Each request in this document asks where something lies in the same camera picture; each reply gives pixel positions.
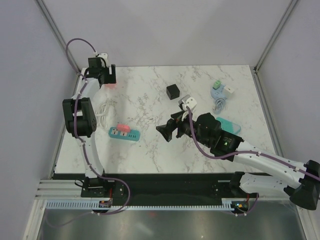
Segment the pink cube socket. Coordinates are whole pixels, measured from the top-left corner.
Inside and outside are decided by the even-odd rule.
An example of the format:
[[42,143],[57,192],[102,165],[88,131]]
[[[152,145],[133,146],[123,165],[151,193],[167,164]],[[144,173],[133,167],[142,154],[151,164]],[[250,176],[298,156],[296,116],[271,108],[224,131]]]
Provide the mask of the pink cube socket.
[[105,85],[104,85],[104,88],[105,88],[105,89],[115,89],[116,86],[117,86],[116,83],[110,83],[110,84],[105,84]]

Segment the teal square adapter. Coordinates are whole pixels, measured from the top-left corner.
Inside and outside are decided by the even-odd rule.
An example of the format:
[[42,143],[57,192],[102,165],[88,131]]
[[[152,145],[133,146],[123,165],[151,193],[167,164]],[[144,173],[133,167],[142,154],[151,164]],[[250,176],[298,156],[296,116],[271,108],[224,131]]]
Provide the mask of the teal square adapter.
[[140,132],[138,130],[131,130],[130,132],[124,132],[117,130],[115,127],[111,127],[108,131],[110,138],[138,142],[140,140]]

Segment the pink plug adapter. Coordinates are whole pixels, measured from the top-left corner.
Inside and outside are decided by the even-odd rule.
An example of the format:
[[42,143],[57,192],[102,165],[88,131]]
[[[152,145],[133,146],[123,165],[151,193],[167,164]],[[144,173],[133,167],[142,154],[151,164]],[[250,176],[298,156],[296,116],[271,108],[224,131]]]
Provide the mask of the pink plug adapter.
[[131,128],[128,125],[120,123],[117,124],[116,129],[124,133],[129,133],[131,131]]

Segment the blue round power strip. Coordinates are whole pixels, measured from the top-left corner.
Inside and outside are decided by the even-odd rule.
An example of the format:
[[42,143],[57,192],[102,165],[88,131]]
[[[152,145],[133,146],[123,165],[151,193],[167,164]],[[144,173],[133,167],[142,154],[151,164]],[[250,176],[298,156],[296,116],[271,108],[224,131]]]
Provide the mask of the blue round power strip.
[[224,86],[214,89],[213,87],[210,89],[210,95],[214,100],[217,99],[227,99],[226,94],[224,93]]

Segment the green plug adapter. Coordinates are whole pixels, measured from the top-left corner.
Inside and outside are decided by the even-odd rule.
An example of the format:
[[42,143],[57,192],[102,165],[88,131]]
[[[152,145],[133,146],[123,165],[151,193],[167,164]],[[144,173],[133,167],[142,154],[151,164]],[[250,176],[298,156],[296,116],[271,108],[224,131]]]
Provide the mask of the green plug adapter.
[[220,80],[216,80],[216,81],[214,82],[212,88],[213,88],[214,90],[218,90],[218,89],[221,87],[221,83],[222,83],[222,82],[221,82]]

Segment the white cube adapter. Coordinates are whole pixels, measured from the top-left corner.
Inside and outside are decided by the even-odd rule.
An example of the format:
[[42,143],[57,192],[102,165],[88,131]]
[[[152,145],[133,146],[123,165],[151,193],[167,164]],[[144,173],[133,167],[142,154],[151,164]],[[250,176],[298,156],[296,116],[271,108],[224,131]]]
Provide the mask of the white cube adapter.
[[225,85],[222,92],[225,95],[226,99],[231,99],[235,93],[235,89],[228,85]]

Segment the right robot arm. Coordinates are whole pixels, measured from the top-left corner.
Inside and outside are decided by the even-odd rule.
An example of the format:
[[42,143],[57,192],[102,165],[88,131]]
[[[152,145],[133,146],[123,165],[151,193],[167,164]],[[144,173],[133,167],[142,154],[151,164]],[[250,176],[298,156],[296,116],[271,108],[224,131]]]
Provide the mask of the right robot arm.
[[221,122],[210,113],[200,115],[197,120],[193,120],[191,114],[185,119],[182,116],[182,111],[174,113],[166,124],[155,129],[167,142],[172,140],[173,131],[177,131],[177,138],[183,135],[192,138],[207,158],[247,165],[266,174],[258,177],[252,173],[234,173],[229,184],[233,196],[240,197],[244,193],[288,196],[293,204],[316,210],[320,198],[318,162],[303,163],[266,153],[240,136],[223,130]]

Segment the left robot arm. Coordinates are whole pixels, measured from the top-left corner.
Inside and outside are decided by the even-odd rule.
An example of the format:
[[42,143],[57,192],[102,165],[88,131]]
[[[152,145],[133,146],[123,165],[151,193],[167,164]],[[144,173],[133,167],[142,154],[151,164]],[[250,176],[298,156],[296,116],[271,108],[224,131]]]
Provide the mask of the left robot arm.
[[95,132],[98,122],[92,99],[106,84],[116,83],[116,66],[109,65],[108,54],[88,58],[88,68],[80,75],[79,91],[62,102],[66,130],[77,141],[85,166],[81,197],[108,198],[111,187],[102,179],[104,167],[98,156]]

